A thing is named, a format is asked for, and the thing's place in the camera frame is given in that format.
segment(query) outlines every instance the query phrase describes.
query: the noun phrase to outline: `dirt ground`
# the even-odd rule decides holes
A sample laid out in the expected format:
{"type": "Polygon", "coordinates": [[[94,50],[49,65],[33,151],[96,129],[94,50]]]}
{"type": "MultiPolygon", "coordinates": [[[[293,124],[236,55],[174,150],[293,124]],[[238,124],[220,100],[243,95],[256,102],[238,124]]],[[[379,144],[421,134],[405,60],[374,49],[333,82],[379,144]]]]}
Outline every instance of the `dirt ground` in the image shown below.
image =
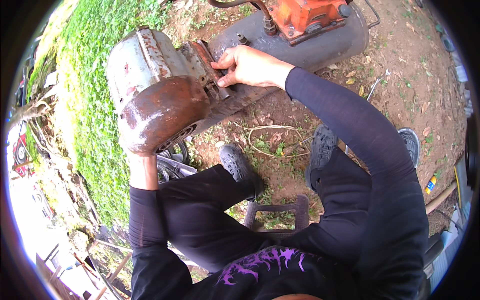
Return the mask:
{"type": "MultiPolygon", "coordinates": [[[[365,2],[355,3],[368,23],[375,21],[365,2]]],[[[437,22],[427,9],[420,9],[405,0],[373,0],[372,5],[380,15],[381,23],[370,30],[370,42],[364,53],[341,61],[332,69],[320,70],[317,74],[356,93],[361,94],[363,90],[366,98],[376,78],[389,69],[391,75],[378,83],[370,101],[395,127],[411,127],[419,136],[422,143],[417,168],[420,184],[425,187],[434,174],[438,178],[432,193],[424,194],[425,203],[428,203],[454,180],[453,165],[464,148],[466,117],[463,99],[458,96],[455,70],[451,68],[454,68],[454,64],[435,29],[437,22]]],[[[193,9],[188,12],[184,12],[183,8],[172,10],[172,27],[165,32],[174,43],[179,42],[177,36],[208,41],[245,15],[245,8],[219,10],[211,8],[206,2],[195,1],[192,6],[193,9]],[[206,22],[197,30],[194,26],[202,20],[206,22]]],[[[301,103],[291,101],[285,92],[277,91],[194,137],[192,143],[197,156],[196,163],[200,169],[220,163],[218,147],[223,142],[236,143],[244,149],[267,183],[261,202],[287,203],[294,201],[297,194],[306,194],[311,203],[310,221],[318,222],[323,208],[318,196],[305,186],[303,175],[309,156],[271,157],[257,152],[247,141],[249,130],[243,127],[266,125],[268,119],[274,125],[304,129],[300,131],[301,139],[293,130],[267,128],[253,131],[251,144],[268,149],[273,154],[279,146],[288,146],[308,138],[321,123],[301,103]],[[282,135],[277,140],[274,134],[282,135]]],[[[297,152],[298,155],[308,153],[308,149],[299,149],[297,152]]],[[[240,221],[246,213],[243,203],[232,210],[232,215],[240,221]]],[[[447,209],[444,212],[450,215],[452,211],[447,209]]],[[[268,220],[275,220],[274,217],[270,216],[268,220]]],[[[429,219],[431,228],[435,228],[431,233],[448,225],[448,221],[442,217],[431,214],[429,219]]],[[[272,228],[282,226],[274,224],[272,228]]]]}

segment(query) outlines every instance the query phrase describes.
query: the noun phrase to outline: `rusty motor housing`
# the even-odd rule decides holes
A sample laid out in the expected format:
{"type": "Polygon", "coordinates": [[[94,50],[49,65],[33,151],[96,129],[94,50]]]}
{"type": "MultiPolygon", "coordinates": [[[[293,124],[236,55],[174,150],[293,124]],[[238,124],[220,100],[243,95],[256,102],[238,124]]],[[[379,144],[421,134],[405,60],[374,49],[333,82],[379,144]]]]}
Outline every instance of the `rusty motor housing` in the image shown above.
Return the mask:
{"type": "Polygon", "coordinates": [[[188,41],[179,49],[168,36],[148,27],[128,34],[113,48],[107,63],[119,131],[129,137],[124,139],[126,146],[141,156],[160,153],[277,90],[216,85],[223,73],[210,62],[241,44],[239,36],[250,47],[311,72],[362,53],[369,41],[368,26],[353,2],[348,8],[351,14],[342,26],[295,43],[281,29],[273,36],[267,34],[264,12],[239,20],[208,44],[188,41]]]}

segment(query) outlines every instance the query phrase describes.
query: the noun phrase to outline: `copper pipe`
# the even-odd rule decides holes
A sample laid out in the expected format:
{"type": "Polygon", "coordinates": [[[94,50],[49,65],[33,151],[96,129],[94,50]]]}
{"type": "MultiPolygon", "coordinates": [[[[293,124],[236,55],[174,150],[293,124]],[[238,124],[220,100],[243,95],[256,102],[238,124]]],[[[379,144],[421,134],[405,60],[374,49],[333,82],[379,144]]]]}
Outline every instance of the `copper pipe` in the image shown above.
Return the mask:
{"type": "Polygon", "coordinates": [[[229,8],[229,7],[245,4],[247,2],[251,2],[251,3],[255,3],[264,12],[266,20],[270,20],[272,18],[270,16],[270,13],[268,12],[267,7],[265,6],[262,0],[234,0],[232,2],[218,2],[216,0],[207,0],[207,2],[210,5],[218,8],[229,8]]]}

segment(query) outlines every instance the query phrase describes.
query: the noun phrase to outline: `black pants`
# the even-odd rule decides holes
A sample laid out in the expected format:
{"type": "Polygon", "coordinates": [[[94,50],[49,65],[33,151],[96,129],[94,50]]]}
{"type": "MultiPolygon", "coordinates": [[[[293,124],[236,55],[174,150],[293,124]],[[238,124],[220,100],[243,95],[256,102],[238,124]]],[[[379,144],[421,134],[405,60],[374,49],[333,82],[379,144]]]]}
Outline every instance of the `black pants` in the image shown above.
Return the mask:
{"type": "Polygon", "coordinates": [[[371,193],[370,175],[339,148],[322,171],[317,191],[325,208],[319,223],[283,240],[253,232],[225,210],[247,197],[221,165],[160,185],[168,240],[210,272],[265,247],[281,244],[337,259],[357,261],[371,193]]]}

